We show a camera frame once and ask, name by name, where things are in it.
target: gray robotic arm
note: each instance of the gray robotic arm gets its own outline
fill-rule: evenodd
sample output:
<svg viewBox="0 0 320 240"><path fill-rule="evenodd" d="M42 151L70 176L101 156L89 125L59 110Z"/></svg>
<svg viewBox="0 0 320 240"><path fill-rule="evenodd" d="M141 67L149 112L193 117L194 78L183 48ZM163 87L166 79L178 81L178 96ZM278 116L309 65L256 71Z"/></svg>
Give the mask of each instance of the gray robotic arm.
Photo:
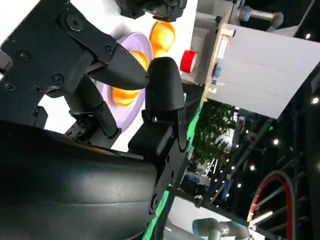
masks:
<svg viewBox="0 0 320 240"><path fill-rule="evenodd" d="M193 233L208 240L220 240L220 237L235 237L236 240L254 240L249 230L234 221L218 222L213 218L196 219L192 223Z"/></svg>

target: metal pole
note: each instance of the metal pole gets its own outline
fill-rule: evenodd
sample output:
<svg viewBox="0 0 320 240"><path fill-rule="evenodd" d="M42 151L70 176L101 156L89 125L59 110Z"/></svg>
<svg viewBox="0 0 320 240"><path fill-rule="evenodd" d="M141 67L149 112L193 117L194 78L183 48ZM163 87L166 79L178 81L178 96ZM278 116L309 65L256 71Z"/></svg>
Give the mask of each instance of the metal pole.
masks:
<svg viewBox="0 0 320 240"><path fill-rule="evenodd" d="M252 10L251 11L251 17L256 19L262 19L267 21L272 21L274 19L275 14L266 12L266 11L259 11L259 10Z"/></svg>

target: black robotic arm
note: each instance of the black robotic arm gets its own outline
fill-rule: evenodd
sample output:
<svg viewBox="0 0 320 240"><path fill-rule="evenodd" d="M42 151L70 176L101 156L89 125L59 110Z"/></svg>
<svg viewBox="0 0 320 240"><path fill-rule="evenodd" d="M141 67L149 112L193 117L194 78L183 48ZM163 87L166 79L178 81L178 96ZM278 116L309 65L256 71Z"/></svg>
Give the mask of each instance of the black robotic arm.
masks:
<svg viewBox="0 0 320 240"><path fill-rule="evenodd" d="M186 157L179 69L148 73L70 3L41 0L1 46L0 238L131 239L155 215ZM121 130L92 79L146 88L143 125L129 152L108 149ZM64 96L75 124L44 130L44 95Z"/></svg>

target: white panel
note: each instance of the white panel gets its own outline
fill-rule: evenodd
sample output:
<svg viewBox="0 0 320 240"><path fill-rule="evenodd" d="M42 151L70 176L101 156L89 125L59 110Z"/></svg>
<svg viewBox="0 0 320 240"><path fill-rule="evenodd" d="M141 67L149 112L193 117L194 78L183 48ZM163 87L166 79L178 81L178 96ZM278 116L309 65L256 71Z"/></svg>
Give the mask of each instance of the white panel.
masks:
<svg viewBox="0 0 320 240"><path fill-rule="evenodd" d="M320 44L226 24L236 29L227 47L216 94L208 97L278 118L320 61Z"/></svg>
<svg viewBox="0 0 320 240"><path fill-rule="evenodd" d="M193 233L192 222L196 219L213 218L216 219L218 222L230 221L230 219L225 216L222 216L203 207L197 208L195 207L194 203L177 196L174 198L168 218L172 222L172 224L176 225L177 227L185 231L188 231L189 233ZM255 240L265 239L263 235L255 231L250 230L250 233L252 234ZM235 238L222 237L221 239L234 240Z"/></svg>

